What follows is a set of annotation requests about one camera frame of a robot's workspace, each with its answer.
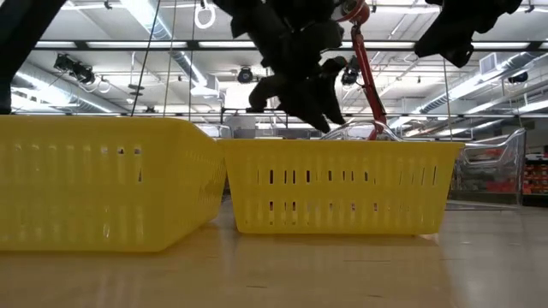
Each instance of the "plastic basket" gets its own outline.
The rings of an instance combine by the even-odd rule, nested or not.
[[[217,143],[176,119],[0,117],[0,250],[160,251],[217,215]]]
[[[238,230],[432,234],[463,144],[221,140]]]

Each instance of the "hanging ring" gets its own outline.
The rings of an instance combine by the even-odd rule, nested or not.
[[[194,12],[194,23],[199,29],[207,29],[213,26],[213,23],[215,22],[215,18],[216,18],[215,7],[210,5],[206,0],[203,1],[203,4],[204,4],[203,7],[196,8]],[[205,24],[201,23],[200,21],[200,12],[202,11],[209,11],[211,14],[210,20]]]

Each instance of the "yellow plastic basket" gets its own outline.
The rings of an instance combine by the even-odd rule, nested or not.
[[[238,230],[432,234],[463,144],[220,140]]]
[[[0,117],[0,250],[154,252],[217,215],[221,148],[176,119]]]

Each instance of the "ceiling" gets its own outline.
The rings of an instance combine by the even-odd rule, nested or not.
[[[110,1],[112,10],[103,7],[103,1],[73,0],[68,1],[62,11],[51,23],[43,36],[43,40],[148,40],[149,32],[125,9],[118,1]],[[212,26],[201,29],[194,22],[194,1],[179,0],[179,8],[173,9],[175,1],[162,1],[161,16],[171,25],[176,18],[175,28],[172,31],[179,40],[231,40],[230,18],[219,8],[214,8],[216,19]],[[548,0],[534,0],[536,10],[525,13],[527,1],[520,11],[513,15],[503,15],[497,25],[486,34],[477,34],[477,41],[544,41],[548,38],[548,28],[545,18],[548,17]],[[431,25],[438,13],[432,12],[432,7],[423,0],[378,0],[377,12],[363,26],[363,33],[367,40],[417,40]],[[209,13],[200,13],[200,22],[206,23]],[[346,29],[345,39],[349,40],[350,24],[342,24]],[[44,71],[58,75],[53,68],[57,54],[69,54],[76,61],[93,67],[93,72],[110,82],[107,93],[107,84],[103,83],[93,95],[104,98],[124,109],[130,109],[132,91],[128,89],[130,83],[138,83],[142,63],[146,53],[134,53],[132,69],[131,51],[54,51],[35,50],[28,57],[28,62],[42,68]],[[450,87],[462,83],[479,70],[480,59],[487,56],[487,52],[475,52],[469,64],[464,68],[456,68],[445,63],[440,56],[429,56],[417,59],[409,51],[382,51],[368,52],[371,60],[373,75],[388,113],[413,112],[433,96],[445,91],[445,81]],[[329,51],[324,53],[324,59],[342,55],[352,56],[351,51]],[[251,67],[254,73],[264,74],[260,66],[261,55],[254,50],[199,50],[188,52],[193,64],[200,72],[217,76],[219,89],[238,86],[235,73],[242,66]],[[190,94],[191,84],[175,62],[170,63],[170,56],[165,51],[151,51],[146,59],[144,77],[141,81],[145,90],[138,99],[138,111],[146,106],[155,106],[162,110],[167,104],[168,112],[208,112],[220,110],[219,98],[205,98]],[[458,98],[457,103],[450,104],[453,113],[465,113],[474,106],[490,102],[503,95],[518,91],[545,79],[548,68],[539,65],[531,69],[530,80],[526,84],[511,85],[506,83],[504,90],[500,80],[494,80],[488,86],[478,91],[472,91]],[[68,76],[64,80],[74,83]],[[368,113],[367,101],[362,91],[357,87],[345,88],[340,83],[336,86],[337,96],[342,109],[348,113]],[[492,112],[496,108],[482,110]]]

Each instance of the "floor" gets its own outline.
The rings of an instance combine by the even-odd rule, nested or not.
[[[159,254],[0,254],[0,307],[546,307],[548,210],[429,237],[249,236],[230,204]]]

